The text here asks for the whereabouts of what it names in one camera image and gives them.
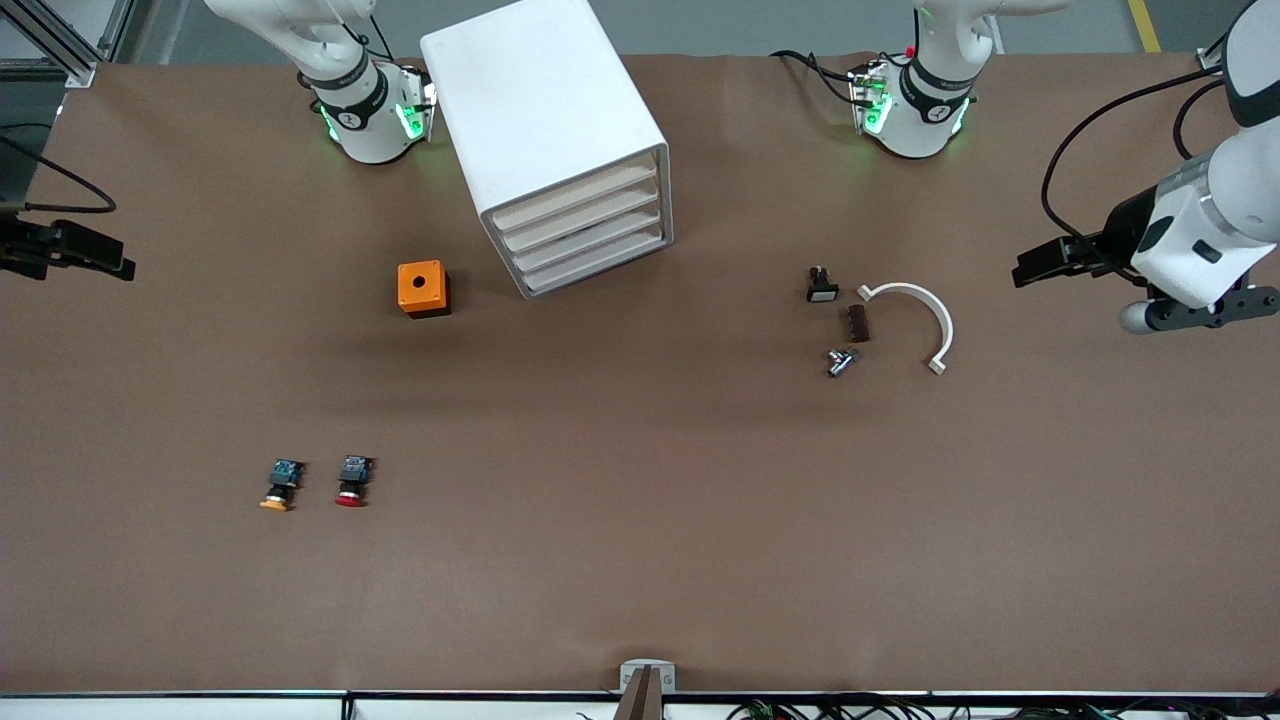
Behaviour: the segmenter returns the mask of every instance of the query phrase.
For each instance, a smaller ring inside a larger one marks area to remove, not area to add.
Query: black cable
[[[54,129],[54,126],[49,123],[13,123],[10,126],[0,126],[0,131],[18,129],[18,128],[45,128]]]
[[[865,101],[865,100],[854,100],[852,97],[849,97],[847,95],[845,95],[844,92],[841,92],[840,90],[837,90],[835,85],[831,85],[831,79],[838,79],[841,82],[849,82],[849,76],[847,74],[842,74],[842,73],[837,73],[836,70],[832,70],[832,69],[828,69],[828,68],[824,68],[824,67],[819,65],[818,64],[818,58],[813,53],[809,53],[809,55],[806,56],[806,55],[801,55],[801,54],[796,53],[795,50],[778,50],[777,53],[771,53],[769,56],[771,58],[795,58],[796,60],[800,60],[801,63],[804,63],[804,65],[806,68],[809,68],[810,70],[818,73],[818,77],[822,78],[822,83],[826,85],[827,90],[829,90],[831,94],[835,95],[836,97],[840,97],[845,102],[847,102],[850,105],[856,105],[859,108],[870,108],[872,106],[872,104],[868,102],[868,101]]]
[[[27,158],[31,158],[32,160],[40,163],[41,165],[45,165],[46,168],[50,168],[50,169],[52,169],[52,170],[63,174],[64,177],[67,177],[67,179],[69,179],[69,181],[79,184],[84,190],[87,190],[87,191],[92,192],[93,195],[99,196],[102,200],[102,202],[106,202],[106,205],[104,205],[102,208],[84,208],[84,206],[79,206],[79,205],[45,205],[42,202],[27,202],[26,208],[28,210],[45,210],[45,211],[49,211],[49,213],[86,213],[86,214],[92,214],[92,213],[101,214],[101,213],[114,213],[115,211],[115,200],[111,200],[111,196],[108,195],[108,193],[105,193],[105,192],[102,192],[96,184],[93,184],[93,183],[88,182],[87,179],[77,176],[76,173],[73,173],[73,172],[68,170],[67,168],[59,165],[58,163],[54,163],[52,160],[46,159],[44,155],[37,155],[37,154],[32,152],[31,150],[27,150],[26,147],[23,147],[20,145],[18,145],[17,142],[9,140],[8,137],[0,136],[0,143],[8,145],[13,150],[17,150],[18,152],[26,155]]]
[[[919,8],[916,8],[916,9],[915,9],[915,10],[914,10],[914,12],[911,13],[911,17],[913,17],[913,19],[915,20],[915,41],[914,41],[914,42],[911,44],[911,51],[913,51],[913,53],[918,53],[918,51],[920,50],[920,9],[919,9]],[[905,61],[905,63],[899,63],[899,61],[896,60],[897,55],[890,55],[888,53],[881,53],[881,54],[879,54],[879,56],[881,56],[881,58],[882,58],[882,59],[883,59],[883,60],[884,60],[886,63],[888,63],[888,64],[891,64],[891,65],[895,65],[895,67],[899,67],[899,68],[905,68],[905,67],[908,67],[908,65],[910,65],[910,64],[911,64],[911,58],[906,58],[906,61]]]
[[[1143,697],[1134,702],[1124,706],[1115,712],[1108,715],[1112,717],[1120,717],[1130,710],[1137,710],[1142,706],[1148,706],[1152,710],[1176,710],[1187,715],[1188,720],[1228,720],[1228,714],[1217,710],[1216,707],[1206,707],[1203,705],[1196,705],[1193,702],[1184,702],[1176,698],[1162,698],[1162,697]]]
[[[858,715],[854,715],[852,712],[845,710],[844,707],[841,707],[838,710],[841,712],[841,716],[845,717],[846,720],[867,720],[867,717],[869,717],[869,716],[872,716],[872,715],[874,715],[877,712],[883,712],[884,715],[888,715],[893,720],[899,720],[897,715],[893,715],[893,712],[891,710],[888,710],[887,707],[882,707],[882,706],[872,707],[869,710],[859,712]]]
[[[1208,55],[1210,53],[1217,50],[1217,46],[1221,45],[1224,40],[1226,40],[1225,32],[1222,33],[1221,37],[1213,41],[1213,45],[1210,45],[1208,47],[1204,49],[1204,54]]]
[[[1221,79],[1215,79],[1213,82],[1206,83],[1192,92],[1189,97],[1183,102],[1183,106],[1178,109],[1178,117],[1174,118],[1174,147],[1178,149],[1178,154],[1183,156],[1183,160],[1190,160],[1193,158],[1190,150],[1187,150],[1187,143],[1183,142],[1183,123],[1187,122],[1187,113],[1190,111],[1192,105],[1197,100],[1204,97],[1215,87],[1222,87]]]
[[[383,55],[381,53],[379,53],[376,50],[370,50],[369,49],[369,44],[371,41],[369,40],[367,35],[356,35],[356,31],[351,29],[351,26],[348,26],[347,23],[342,23],[342,29],[347,31],[347,35],[349,35],[352,40],[355,40],[356,42],[364,45],[365,50],[370,55],[372,55],[374,58],[381,58],[383,60],[388,60],[388,61],[392,61],[392,63],[396,61],[396,58],[392,58],[389,54],[388,55]]]
[[[1185,85],[1188,82],[1197,81],[1197,79],[1199,79],[1202,77],[1208,77],[1208,76],[1219,72],[1220,69],[1221,69],[1220,67],[1215,65],[1212,68],[1206,68],[1203,70],[1196,70],[1194,73],[1187,73],[1184,76],[1178,76],[1178,77],[1175,77],[1172,79],[1166,79],[1164,82],[1157,82],[1156,85],[1151,85],[1151,86],[1143,87],[1142,90],[1135,90],[1133,92],[1129,92],[1126,95],[1121,95],[1120,97],[1116,97],[1111,102],[1107,102],[1106,105],[1103,105],[1103,106],[1098,108],[1097,110],[1094,110],[1093,113],[1091,113],[1089,117],[1087,117],[1083,120],[1080,120],[1080,123],[1076,124],[1071,129],[1071,132],[1069,132],[1066,135],[1066,137],[1062,140],[1062,143],[1057,146],[1057,150],[1053,152],[1053,158],[1048,161],[1048,167],[1044,169],[1044,182],[1041,183],[1041,206],[1044,208],[1044,214],[1048,215],[1048,219],[1053,220],[1053,224],[1056,224],[1057,227],[1062,228],[1068,234],[1070,234],[1078,242],[1080,242],[1082,245],[1084,245],[1084,247],[1088,249],[1089,252],[1093,254],[1093,256],[1096,256],[1098,260],[1101,260],[1102,264],[1106,265],[1108,270],[1111,270],[1112,273],[1120,275],[1121,278],[1129,281],[1130,283],[1133,283],[1133,284],[1135,284],[1138,287],[1144,287],[1146,286],[1146,281],[1142,281],[1138,277],[1135,277],[1134,274],[1132,274],[1128,270],[1125,270],[1121,266],[1121,264],[1119,261],[1116,261],[1115,258],[1111,258],[1110,255],[1107,255],[1106,252],[1103,252],[1102,250],[1100,250],[1093,243],[1092,240],[1089,240],[1089,238],[1084,237],[1083,234],[1080,234],[1080,231],[1078,231],[1074,227],[1071,227],[1066,220],[1064,220],[1057,213],[1053,211],[1053,206],[1050,204],[1050,200],[1048,200],[1048,188],[1050,188],[1050,184],[1053,182],[1053,170],[1057,169],[1057,163],[1059,163],[1059,160],[1062,159],[1062,152],[1065,152],[1066,149],[1068,149],[1068,146],[1070,146],[1071,142],[1076,137],[1079,137],[1079,135],[1082,132],[1084,132],[1084,128],[1087,128],[1091,124],[1093,124],[1093,120],[1101,118],[1102,115],[1110,113],[1111,110],[1119,108],[1120,105],[1124,105],[1125,102],[1129,102],[1130,100],[1137,100],[1139,97],[1146,97],[1147,95],[1152,95],[1152,94],[1160,92],[1161,90],[1169,90],[1170,87],[1178,87],[1179,85]]]
[[[769,58],[792,58],[792,59],[800,60],[801,63],[804,63],[804,65],[806,68],[809,68],[810,70],[813,70],[815,73],[820,73],[820,74],[823,74],[826,77],[829,77],[832,79],[838,79],[838,81],[847,81],[849,79],[847,76],[840,74],[836,70],[832,70],[832,69],[828,69],[828,68],[824,68],[824,67],[819,65],[818,64],[818,58],[813,53],[809,53],[808,55],[801,55],[801,54],[796,53],[795,50],[778,50],[777,53],[769,53]]]
[[[355,720],[356,719],[356,698],[351,697],[351,693],[342,696],[342,703],[338,707],[338,717],[340,720]]]
[[[924,716],[928,717],[929,720],[938,720],[933,715],[933,712],[928,707],[924,707],[923,705],[916,705],[916,703],[914,703],[911,701],[908,701],[908,700],[899,700],[897,703],[904,710],[906,710],[906,712],[910,714],[913,717],[915,716],[915,712],[911,711],[914,708],[914,710],[919,710],[920,712],[923,712]]]
[[[378,27],[378,20],[372,15],[369,15],[369,22],[374,23],[374,32],[378,33],[378,40],[383,41],[383,50],[387,51],[387,56],[394,58],[394,53],[392,53],[392,46],[387,45],[387,36],[383,35],[383,28]]]

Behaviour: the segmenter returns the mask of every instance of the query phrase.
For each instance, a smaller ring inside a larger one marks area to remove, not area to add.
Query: orange box
[[[413,318],[438,318],[453,311],[449,305],[449,273],[439,260],[406,263],[396,278],[401,310]]]

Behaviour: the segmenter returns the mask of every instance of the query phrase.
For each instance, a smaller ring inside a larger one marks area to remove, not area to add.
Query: white mount
[[[653,671],[658,674],[662,680],[662,694],[669,694],[676,692],[676,664],[667,660],[627,660],[618,669],[618,692],[627,689],[627,683],[631,682],[631,674],[644,670],[645,665],[652,665]]]

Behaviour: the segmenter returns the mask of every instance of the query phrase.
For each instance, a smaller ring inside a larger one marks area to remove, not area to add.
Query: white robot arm
[[[298,67],[320,99],[329,135],[353,160],[396,160],[430,132],[434,87],[413,68],[370,58],[347,28],[375,0],[205,0]]]
[[[995,47],[986,15],[1037,15],[1074,0],[911,0],[919,38],[908,61],[874,63],[855,82],[861,132],[904,158],[928,158],[960,131],[969,92]]]
[[[1222,53],[1228,102],[1240,131],[1117,205],[1084,243],[1065,237],[1020,255],[1014,283],[1097,277],[1126,263],[1148,283],[1148,299],[1120,315],[1134,333],[1217,328],[1280,311],[1280,292],[1248,282],[1253,265],[1280,243],[1276,37],[1280,0],[1249,3],[1228,31]],[[1111,261],[1102,261],[1100,251]]]

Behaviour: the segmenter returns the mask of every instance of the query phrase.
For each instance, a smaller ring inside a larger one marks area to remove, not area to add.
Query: white storage box
[[[525,297],[672,242],[667,141],[586,0],[422,37],[480,222]]]

